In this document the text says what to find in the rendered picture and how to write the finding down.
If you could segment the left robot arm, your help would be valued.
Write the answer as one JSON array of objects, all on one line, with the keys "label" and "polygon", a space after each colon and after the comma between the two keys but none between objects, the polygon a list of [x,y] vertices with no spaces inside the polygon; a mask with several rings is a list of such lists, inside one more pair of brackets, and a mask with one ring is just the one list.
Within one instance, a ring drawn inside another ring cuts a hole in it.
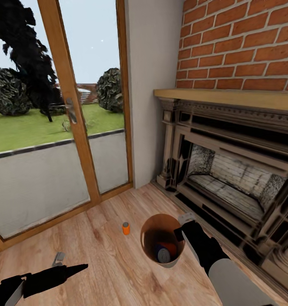
[{"label": "left robot arm", "polygon": [[64,252],[57,252],[52,268],[36,274],[27,273],[2,280],[0,285],[0,306],[15,306],[22,296],[25,299],[31,295],[59,286],[67,281],[67,277],[88,268],[88,264],[66,268],[65,265],[62,265],[62,262],[55,263],[55,261],[63,261],[64,257]]}]

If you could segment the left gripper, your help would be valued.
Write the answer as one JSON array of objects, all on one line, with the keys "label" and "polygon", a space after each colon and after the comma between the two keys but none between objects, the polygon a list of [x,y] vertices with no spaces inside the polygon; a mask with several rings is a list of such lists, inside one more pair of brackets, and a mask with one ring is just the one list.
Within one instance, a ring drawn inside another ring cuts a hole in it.
[{"label": "left gripper", "polygon": [[44,270],[40,273],[38,293],[49,290],[67,281],[70,277],[84,269],[88,268],[88,264],[67,267],[55,266],[50,269]]}]

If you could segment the can of soda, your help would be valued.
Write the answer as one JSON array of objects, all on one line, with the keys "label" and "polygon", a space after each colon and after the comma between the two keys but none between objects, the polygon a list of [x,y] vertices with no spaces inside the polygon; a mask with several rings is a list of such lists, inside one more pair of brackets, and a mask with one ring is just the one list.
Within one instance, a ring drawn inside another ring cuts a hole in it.
[{"label": "can of soda", "polygon": [[166,264],[170,261],[170,252],[161,244],[157,244],[153,249],[153,255],[161,264]]},{"label": "can of soda", "polygon": [[123,228],[123,233],[125,235],[128,235],[130,233],[130,225],[128,222],[124,222],[122,228]]},{"label": "can of soda", "polygon": [[167,248],[170,252],[170,258],[175,259],[177,258],[177,245],[172,243],[163,243],[163,242],[157,242],[155,245],[161,244],[165,248]]}]

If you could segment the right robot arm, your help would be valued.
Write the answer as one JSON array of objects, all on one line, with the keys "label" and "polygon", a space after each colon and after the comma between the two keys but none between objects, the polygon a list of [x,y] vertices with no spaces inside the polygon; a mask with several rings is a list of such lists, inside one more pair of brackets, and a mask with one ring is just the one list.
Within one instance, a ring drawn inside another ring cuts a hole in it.
[{"label": "right robot arm", "polygon": [[193,212],[178,217],[181,227],[174,230],[176,239],[185,240],[223,306],[279,306],[229,259],[219,242],[214,237],[209,238],[193,218]]}]

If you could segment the trash can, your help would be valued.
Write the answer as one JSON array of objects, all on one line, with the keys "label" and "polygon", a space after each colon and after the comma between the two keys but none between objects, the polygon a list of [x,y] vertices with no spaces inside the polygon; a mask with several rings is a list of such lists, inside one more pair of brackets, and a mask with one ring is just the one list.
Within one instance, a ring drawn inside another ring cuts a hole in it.
[{"label": "trash can", "polygon": [[[140,243],[145,255],[153,262],[164,268],[172,268],[179,260],[184,248],[185,240],[178,242],[174,233],[175,229],[180,228],[180,222],[171,215],[160,213],[150,217],[142,226],[140,233]],[[142,235],[144,233],[144,246]],[[157,242],[172,243],[177,245],[177,258],[170,259],[166,264],[159,263],[153,255],[153,249]]]}]

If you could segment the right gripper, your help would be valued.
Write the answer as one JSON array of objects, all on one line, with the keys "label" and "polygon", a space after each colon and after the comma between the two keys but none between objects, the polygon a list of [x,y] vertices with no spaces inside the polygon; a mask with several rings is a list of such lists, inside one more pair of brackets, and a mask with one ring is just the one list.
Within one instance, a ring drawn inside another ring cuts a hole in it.
[{"label": "right gripper", "polygon": [[174,233],[175,233],[175,236],[178,242],[184,240],[184,237],[182,235],[182,229],[184,229],[184,226],[174,230]]}]

